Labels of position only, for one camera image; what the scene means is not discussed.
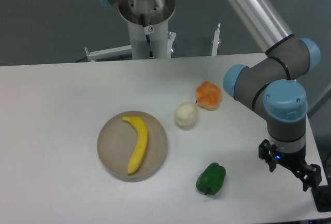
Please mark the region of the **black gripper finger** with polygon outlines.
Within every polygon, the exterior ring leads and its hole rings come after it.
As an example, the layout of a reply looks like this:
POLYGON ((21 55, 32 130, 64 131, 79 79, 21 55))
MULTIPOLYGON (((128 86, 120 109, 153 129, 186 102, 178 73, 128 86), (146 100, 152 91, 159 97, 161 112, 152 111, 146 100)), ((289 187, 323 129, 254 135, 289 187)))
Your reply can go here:
POLYGON ((316 189, 321 183, 321 168, 316 164, 304 164, 294 175, 303 183, 303 191, 316 189))
POLYGON ((267 139, 264 139, 258 147, 258 157, 266 162, 270 172, 273 172, 277 166, 276 150, 277 146, 267 139))

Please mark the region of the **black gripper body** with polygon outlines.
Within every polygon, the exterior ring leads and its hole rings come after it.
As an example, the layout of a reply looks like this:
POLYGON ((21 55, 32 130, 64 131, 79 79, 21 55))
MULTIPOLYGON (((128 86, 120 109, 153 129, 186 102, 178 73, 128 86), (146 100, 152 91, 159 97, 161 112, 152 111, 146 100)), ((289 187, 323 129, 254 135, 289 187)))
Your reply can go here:
POLYGON ((300 150, 293 153, 285 153, 279 150, 280 146, 275 144, 271 145, 271 156, 275 164, 279 164, 282 167, 292 171, 293 173, 299 173, 304 171, 304 165, 306 164, 306 146, 304 145, 300 150))

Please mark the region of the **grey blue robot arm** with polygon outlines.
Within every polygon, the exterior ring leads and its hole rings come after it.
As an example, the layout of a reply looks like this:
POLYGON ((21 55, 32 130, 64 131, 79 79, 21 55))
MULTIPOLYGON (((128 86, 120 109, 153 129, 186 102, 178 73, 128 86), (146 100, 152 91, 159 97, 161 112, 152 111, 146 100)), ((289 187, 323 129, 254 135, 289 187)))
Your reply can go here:
MULTIPOLYGON (((129 26, 130 51, 134 59, 169 58, 168 21, 175 0, 100 0, 118 3, 129 26)), ((277 165, 290 170, 303 189, 317 189, 318 165, 305 161, 307 100, 297 78, 320 60, 318 46, 308 38, 298 39, 278 16, 268 0, 229 0, 266 54, 253 67, 235 65, 223 78, 224 90, 266 120, 269 140, 259 146, 259 158, 271 171, 277 165)))

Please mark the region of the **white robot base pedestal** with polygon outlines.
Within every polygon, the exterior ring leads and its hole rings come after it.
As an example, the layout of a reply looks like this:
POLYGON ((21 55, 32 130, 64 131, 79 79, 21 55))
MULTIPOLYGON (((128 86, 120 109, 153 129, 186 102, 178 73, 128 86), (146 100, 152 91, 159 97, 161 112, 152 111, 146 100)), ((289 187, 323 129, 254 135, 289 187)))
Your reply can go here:
POLYGON ((175 0, 121 0, 118 8, 128 25, 133 59, 171 57, 169 20, 175 0))

